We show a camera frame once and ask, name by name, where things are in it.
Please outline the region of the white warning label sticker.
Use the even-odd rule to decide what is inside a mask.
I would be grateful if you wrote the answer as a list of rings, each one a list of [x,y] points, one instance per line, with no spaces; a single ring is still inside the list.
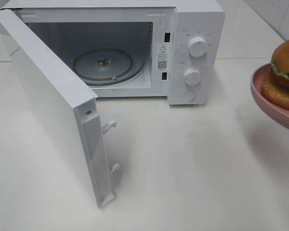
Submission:
[[[168,43],[157,44],[157,70],[168,70],[168,56],[170,51]]]

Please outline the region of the burger with lettuce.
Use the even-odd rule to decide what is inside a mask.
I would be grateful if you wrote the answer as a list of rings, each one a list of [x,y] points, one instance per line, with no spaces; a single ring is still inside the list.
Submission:
[[[270,66],[262,82],[262,94],[272,103],[289,110],[289,40],[274,50]]]

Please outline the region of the round white door-release button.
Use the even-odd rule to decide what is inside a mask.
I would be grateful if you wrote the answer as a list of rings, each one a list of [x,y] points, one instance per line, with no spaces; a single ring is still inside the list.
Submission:
[[[193,90],[186,90],[181,94],[183,101],[192,102],[196,98],[196,93]]]

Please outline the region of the glass microwave turntable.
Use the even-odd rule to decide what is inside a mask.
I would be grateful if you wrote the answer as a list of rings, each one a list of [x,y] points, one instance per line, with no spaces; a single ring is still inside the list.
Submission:
[[[108,86],[127,81],[139,74],[145,58],[121,49],[94,49],[77,57],[73,71],[89,86]]]

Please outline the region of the white timer knob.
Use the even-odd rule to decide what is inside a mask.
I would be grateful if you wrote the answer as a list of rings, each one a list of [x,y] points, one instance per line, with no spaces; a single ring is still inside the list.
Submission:
[[[201,81],[201,74],[197,68],[188,68],[184,72],[184,81],[186,85],[194,86]]]

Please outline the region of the pink round plate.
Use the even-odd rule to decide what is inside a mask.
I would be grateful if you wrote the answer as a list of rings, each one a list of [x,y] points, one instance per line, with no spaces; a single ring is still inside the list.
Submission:
[[[289,110],[274,104],[262,95],[262,82],[265,75],[270,72],[270,69],[271,65],[268,63],[253,72],[250,80],[251,94],[256,104],[265,114],[275,122],[289,129]]]

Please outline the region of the white microwave oven body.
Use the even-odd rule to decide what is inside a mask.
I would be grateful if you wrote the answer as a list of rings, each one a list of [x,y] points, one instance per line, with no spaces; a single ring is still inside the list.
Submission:
[[[73,61],[94,49],[145,58],[139,74],[118,84],[89,86],[77,75],[97,97],[157,96],[170,105],[207,100],[225,19],[214,0],[11,0],[0,10],[13,11],[72,71]],[[198,36],[206,40],[207,52],[193,57],[188,42]],[[171,50],[168,70],[157,70],[158,43]],[[185,84],[188,68],[200,71],[197,85]],[[192,102],[181,99],[186,90],[196,93]]]

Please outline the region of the white upper power knob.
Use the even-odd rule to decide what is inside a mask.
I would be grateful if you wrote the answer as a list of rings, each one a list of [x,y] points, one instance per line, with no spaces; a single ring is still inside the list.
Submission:
[[[188,42],[189,54],[193,57],[201,57],[207,52],[207,42],[203,37],[191,38]]]

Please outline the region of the white microwave door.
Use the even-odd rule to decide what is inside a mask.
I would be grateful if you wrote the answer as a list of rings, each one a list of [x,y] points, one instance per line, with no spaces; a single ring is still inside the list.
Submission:
[[[11,10],[0,10],[0,34],[30,105],[75,175],[103,207],[116,195],[103,135],[117,124],[101,124],[97,95]]]

